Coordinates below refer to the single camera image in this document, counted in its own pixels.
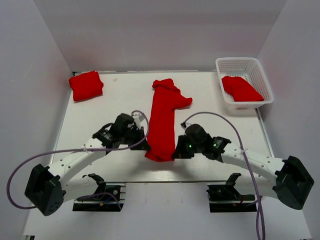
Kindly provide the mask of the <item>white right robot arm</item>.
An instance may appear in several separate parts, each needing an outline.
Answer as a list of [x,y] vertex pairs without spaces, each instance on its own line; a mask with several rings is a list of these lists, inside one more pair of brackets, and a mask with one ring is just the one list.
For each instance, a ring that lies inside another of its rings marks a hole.
[[227,138],[212,137],[199,124],[182,123],[181,126],[184,134],[178,137],[173,159],[191,159],[195,154],[202,154],[209,160],[252,170],[258,175],[256,185],[250,186],[251,179],[245,180],[239,173],[233,173],[225,183],[229,198],[236,200],[259,191],[261,196],[278,199],[292,209],[303,209],[315,181],[299,158],[269,157],[241,149]]

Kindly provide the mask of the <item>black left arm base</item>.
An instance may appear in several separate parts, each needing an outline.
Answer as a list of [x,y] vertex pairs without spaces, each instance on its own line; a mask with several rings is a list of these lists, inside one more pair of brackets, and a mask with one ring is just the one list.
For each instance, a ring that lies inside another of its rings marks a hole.
[[73,202],[73,212],[120,212],[126,198],[124,183],[107,183],[101,176],[91,173],[82,178],[94,182],[94,193],[81,194],[81,200]]

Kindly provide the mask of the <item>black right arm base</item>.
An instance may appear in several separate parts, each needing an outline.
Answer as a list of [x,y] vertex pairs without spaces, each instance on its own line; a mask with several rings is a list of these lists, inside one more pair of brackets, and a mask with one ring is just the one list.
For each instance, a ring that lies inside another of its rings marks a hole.
[[240,173],[233,173],[224,183],[207,185],[209,210],[211,213],[254,213],[257,200],[253,194],[243,195],[236,189]]

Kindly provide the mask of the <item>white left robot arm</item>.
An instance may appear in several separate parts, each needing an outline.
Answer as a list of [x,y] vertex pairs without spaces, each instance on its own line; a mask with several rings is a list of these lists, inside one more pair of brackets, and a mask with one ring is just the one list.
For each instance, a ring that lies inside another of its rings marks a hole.
[[44,216],[52,215],[69,200],[103,201],[111,198],[118,203],[119,198],[113,190],[106,189],[106,181],[98,174],[84,174],[80,180],[72,178],[110,152],[150,150],[146,140],[149,130],[141,125],[146,120],[146,115],[139,110],[131,114],[121,113],[113,123],[94,133],[81,148],[69,149],[67,156],[47,166],[36,165],[31,170],[25,196]]

